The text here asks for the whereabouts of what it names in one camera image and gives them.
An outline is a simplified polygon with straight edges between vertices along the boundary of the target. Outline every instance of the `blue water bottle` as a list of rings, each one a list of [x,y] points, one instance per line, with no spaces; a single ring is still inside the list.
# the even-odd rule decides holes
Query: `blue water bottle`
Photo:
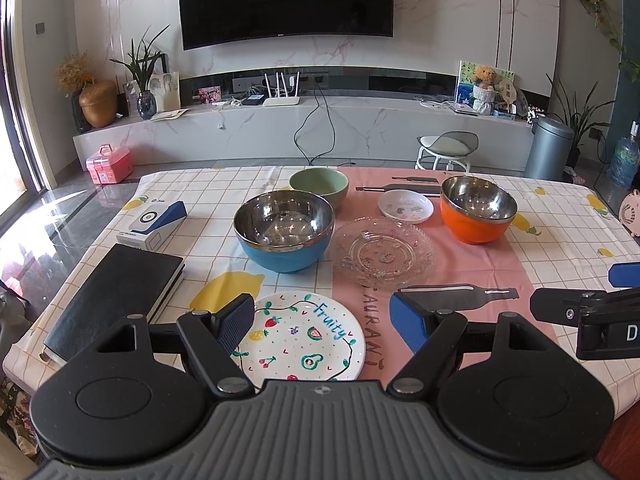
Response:
[[[607,178],[618,187],[628,189],[640,166],[640,146],[638,146],[638,124],[634,121],[631,135],[622,137],[607,170]]]

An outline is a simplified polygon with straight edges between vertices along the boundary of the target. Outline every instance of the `white plate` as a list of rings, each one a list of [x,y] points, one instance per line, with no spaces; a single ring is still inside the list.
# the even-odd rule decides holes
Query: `white plate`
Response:
[[[424,195],[405,189],[383,193],[378,200],[382,214],[407,224],[421,224],[433,214],[433,204]]]
[[[261,388],[265,379],[351,381],[364,356],[364,334],[348,309],[294,290],[255,302],[254,325],[231,358]]]

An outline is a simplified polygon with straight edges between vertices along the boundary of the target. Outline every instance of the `clear glass plate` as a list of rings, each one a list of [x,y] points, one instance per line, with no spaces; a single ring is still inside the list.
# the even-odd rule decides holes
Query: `clear glass plate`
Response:
[[[396,290],[421,285],[436,264],[431,239],[411,224],[361,218],[334,233],[334,272],[373,288]]]

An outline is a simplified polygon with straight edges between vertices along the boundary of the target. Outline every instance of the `orange bowl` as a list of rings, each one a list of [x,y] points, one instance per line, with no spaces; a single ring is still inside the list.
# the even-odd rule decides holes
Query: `orange bowl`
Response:
[[[440,212],[451,233],[461,242],[486,244],[500,238],[516,216],[514,198],[493,182],[468,175],[442,184]]]

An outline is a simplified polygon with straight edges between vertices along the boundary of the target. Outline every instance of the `teddy bear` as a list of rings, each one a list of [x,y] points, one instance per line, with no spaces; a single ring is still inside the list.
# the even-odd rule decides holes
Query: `teddy bear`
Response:
[[[480,88],[483,90],[493,90],[496,77],[497,73],[493,68],[487,65],[478,65],[472,81],[474,83],[480,83]]]

